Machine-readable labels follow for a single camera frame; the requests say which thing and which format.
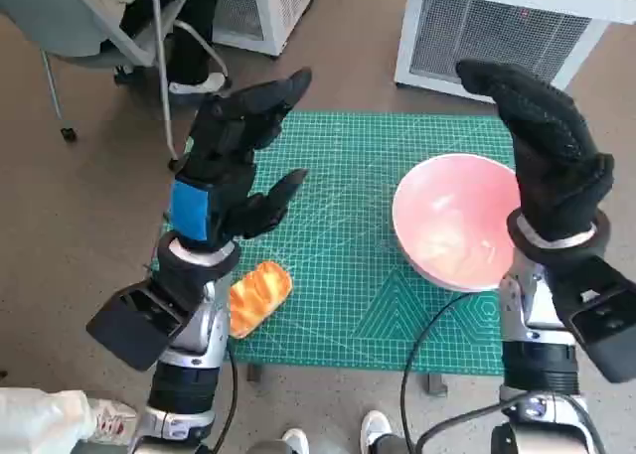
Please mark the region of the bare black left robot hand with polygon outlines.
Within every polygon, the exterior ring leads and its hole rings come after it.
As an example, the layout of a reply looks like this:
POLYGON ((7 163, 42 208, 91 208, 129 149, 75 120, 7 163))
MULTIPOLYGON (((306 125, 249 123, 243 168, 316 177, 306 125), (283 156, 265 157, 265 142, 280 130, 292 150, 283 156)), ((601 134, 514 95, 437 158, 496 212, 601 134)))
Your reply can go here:
POLYGON ((284 219, 307 171, 294 169, 267 193, 255 193, 254 154, 281 134, 283 120, 311 81, 311 70, 302 68, 287 78, 204 99, 170 196, 169 221, 183 246, 215 250, 236 237, 267 233, 284 219))

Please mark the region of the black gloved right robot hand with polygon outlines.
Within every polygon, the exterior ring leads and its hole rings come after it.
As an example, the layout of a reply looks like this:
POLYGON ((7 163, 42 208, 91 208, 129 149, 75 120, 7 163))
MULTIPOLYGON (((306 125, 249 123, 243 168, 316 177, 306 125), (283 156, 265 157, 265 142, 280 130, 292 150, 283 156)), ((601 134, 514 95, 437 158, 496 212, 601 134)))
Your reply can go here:
POLYGON ((553 242, 591 229, 613 186, 614 158, 600 152, 573 99, 525 69, 462 60, 456 72, 468 92, 491 97, 514 147, 521 213, 553 242))

